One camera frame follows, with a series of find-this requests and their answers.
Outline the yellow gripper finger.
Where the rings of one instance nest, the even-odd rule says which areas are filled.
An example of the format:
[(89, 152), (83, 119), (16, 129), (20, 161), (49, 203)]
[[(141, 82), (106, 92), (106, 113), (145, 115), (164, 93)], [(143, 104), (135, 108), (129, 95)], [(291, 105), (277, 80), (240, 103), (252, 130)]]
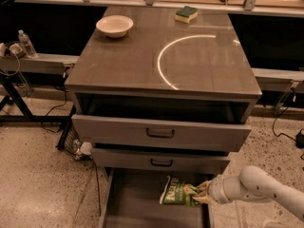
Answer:
[(195, 196), (193, 197), (193, 200), (200, 204), (210, 204), (212, 202), (212, 200), (208, 196)]
[(209, 185), (210, 185), (211, 181), (210, 180), (206, 180), (204, 182), (202, 182), (201, 184), (199, 184), (197, 186), (197, 188), (200, 190), (200, 191), (204, 191), (204, 190), (207, 190)]

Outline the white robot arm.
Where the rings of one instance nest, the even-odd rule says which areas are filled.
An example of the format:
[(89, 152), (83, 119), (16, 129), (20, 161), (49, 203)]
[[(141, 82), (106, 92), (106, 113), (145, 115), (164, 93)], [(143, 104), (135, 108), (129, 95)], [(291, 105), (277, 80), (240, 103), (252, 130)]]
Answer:
[(236, 176), (216, 176), (200, 184), (198, 189), (193, 199), (200, 203), (273, 200), (304, 221), (304, 193), (282, 184), (256, 166), (245, 166)]

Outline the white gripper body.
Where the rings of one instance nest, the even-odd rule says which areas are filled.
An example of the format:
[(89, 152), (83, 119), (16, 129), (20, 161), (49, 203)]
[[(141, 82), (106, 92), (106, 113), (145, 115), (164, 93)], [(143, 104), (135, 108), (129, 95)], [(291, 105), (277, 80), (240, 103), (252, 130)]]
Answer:
[(226, 204), (229, 202), (224, 191), (224, 178), (223, 176), (216, 176), (213, 178), (208, 187), (208, 194), (212, 200), (218, 204)]

